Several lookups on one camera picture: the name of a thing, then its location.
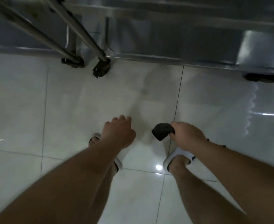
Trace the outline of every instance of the person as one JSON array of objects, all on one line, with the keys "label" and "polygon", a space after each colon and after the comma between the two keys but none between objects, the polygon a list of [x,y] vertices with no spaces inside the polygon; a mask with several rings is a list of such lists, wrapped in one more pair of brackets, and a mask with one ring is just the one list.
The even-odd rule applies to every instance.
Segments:
[{"label": "person", "polygon": [[[178,149],[165,161],[194,224],[274,223],[274,167],[206,140],[203,132],[172,122]],[[117,154],[135,139],[131,118],[106,122],[101,137],[24,191],[0,213],[2,223],[98,222],[113,176],[121,169]],[[224,185],[245,213],[188,171],[193,154]]]}]

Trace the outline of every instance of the white sandal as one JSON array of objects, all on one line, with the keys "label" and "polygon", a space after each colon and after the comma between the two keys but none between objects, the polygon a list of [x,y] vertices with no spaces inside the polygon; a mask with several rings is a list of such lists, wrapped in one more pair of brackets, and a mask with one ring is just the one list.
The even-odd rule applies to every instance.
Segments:
[{"label": "white sandal", "polygon": [[196,156],[194,156],[191,152],[182,150],[181,148],[177,147],[172,154],[170,154],[170,156],[165,159],[164,163],[163,163],[163,168],[166,172],[169,172],[169,165],[172,162],[173,158],[176,157],[177,155],[182,155],[184,157],[187,157],[190,160],[190,163],[188,165],[190,165],[193,160],[196,158]]},{"label": "white sandal", "polygon": [[[101,134],[100,134],[100,133],[94,133],[94,134],[92,135],[91,139],[89,140],[88,145],[90,144],[90,141],[91,141],[94,137],[100,140],[100,139],[101,139]],[[114,164],[115,164],[115,166],[116,166],[117,172],[118,172],[120,169],[122,169],[122,163],[121,163],[121,161],[119,160],[119,158],[116,157],[116,158],[114,159]]]}]

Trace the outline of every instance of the tile floor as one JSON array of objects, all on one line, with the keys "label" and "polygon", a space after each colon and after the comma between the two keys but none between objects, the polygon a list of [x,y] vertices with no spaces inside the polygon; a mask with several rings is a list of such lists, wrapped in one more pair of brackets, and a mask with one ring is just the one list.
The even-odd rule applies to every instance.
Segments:
[{"label": "tile floor", "polygon": [[[96,62],[73,69],[56,59],[0,54],[0,210],[120,114],[132,117],[137,137],[119,155],[124,170],[99,223],[191,223],[174,178],[159,169],[176,147],[152,136],[160,122],[188,121],[211,141],[274,165],[274,84],[122,60],[96,79]],[[199,160],[189,168],[238,206]]]}]

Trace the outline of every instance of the person's left hand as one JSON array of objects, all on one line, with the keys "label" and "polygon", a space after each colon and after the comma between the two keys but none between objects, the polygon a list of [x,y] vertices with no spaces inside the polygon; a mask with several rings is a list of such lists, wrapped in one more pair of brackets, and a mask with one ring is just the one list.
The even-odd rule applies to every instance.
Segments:
[{"label": "person's left hand", "polygon": [[131,123],[132,118],[125,118],[123,115],[113,118],[111,122],[105,122],[101,140],[109,140],[120,149],[129,147],[136,137]]}]

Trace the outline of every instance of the metal pole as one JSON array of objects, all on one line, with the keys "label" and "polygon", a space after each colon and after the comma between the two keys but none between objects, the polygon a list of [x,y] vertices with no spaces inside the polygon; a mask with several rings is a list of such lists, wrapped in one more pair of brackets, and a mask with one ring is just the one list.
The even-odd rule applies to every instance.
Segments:
[{"label": "metal pole", "polygon": [[24,18],[22,15],[20,15],[18,12],[16,12],[14,9],[6,5],[1,0],[0,0],[0,16],[7,19],[12,25],[23,30],[25,33],[36,38],[38,41],[41,41],[43,44],[47,45],[49,48],[61,53],[67,59],[72,60],[75,63],[80,63],[82,61],[82,59],[79,56],[61,47],[51,38],[46,36],[42,31],[40,31],[35,26],[33,26],[33,24],[28,19]]},{"label": "metal pole", "polygon": [[89,46],[102,62],[107,62],[105,53],[100,49],[85,28],[57,0],[44,0],[64,20],[64,22]]}]

